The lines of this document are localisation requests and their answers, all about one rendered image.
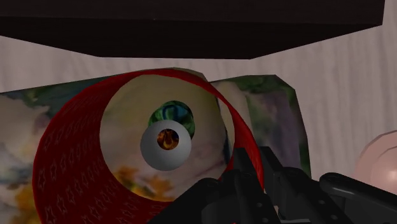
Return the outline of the pale pink round object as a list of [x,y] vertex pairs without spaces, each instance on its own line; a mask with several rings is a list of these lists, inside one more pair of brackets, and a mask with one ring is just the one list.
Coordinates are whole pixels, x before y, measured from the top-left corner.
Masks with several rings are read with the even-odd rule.
[[353,177],[397,195],[397,130],[383,133],[365,146]]

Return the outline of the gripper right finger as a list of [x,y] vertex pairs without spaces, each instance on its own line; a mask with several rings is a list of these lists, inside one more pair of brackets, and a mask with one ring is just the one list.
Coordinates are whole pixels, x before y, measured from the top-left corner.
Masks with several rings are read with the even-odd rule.
[[269,147],[261,147],[260,155],[265,191],[283,222],[397,224],[397,195],[335,172],[315,181],[282,166]]

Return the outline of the watercolour-patterned box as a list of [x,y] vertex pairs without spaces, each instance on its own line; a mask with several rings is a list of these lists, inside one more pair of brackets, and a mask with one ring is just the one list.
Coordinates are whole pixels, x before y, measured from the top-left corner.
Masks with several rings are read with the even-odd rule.
[[[50,119],[94,80],[0,93],[0,224],[41,224],[31,187],[32,163]],[[244,119],[259,146],[285,166],[310,171],[307,136],[295,90],[275,75],[215,81],[224,96],[168,77],[140,77],[121,89],[103,119],[101,143],[111,172],[148,199],[172,201],[204,177],[218,177],[234,145],[229,107]],[[187,164],[162,172],[143,160],[141,134],[153,122],[180,121],[192,135]]]

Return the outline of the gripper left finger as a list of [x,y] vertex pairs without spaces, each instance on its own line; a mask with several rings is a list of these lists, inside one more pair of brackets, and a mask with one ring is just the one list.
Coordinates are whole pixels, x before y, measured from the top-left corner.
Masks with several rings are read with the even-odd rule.
[[220,180],[196,182],[148,224],[275,224],[275,210],[244,148]]

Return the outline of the red star-patterned cylinder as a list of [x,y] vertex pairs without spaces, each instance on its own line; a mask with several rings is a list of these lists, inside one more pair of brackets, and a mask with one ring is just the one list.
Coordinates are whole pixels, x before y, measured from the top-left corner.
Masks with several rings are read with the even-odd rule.
[[146,224],[168,206],[133,194],[108,169],[100,147],[101,118],[112,96],[130,80],[166,76],[197,85],[224,101],[207,81],[179,69],[150,69],[95,83],[51,119],[32,169],[32,190],[42,224]]

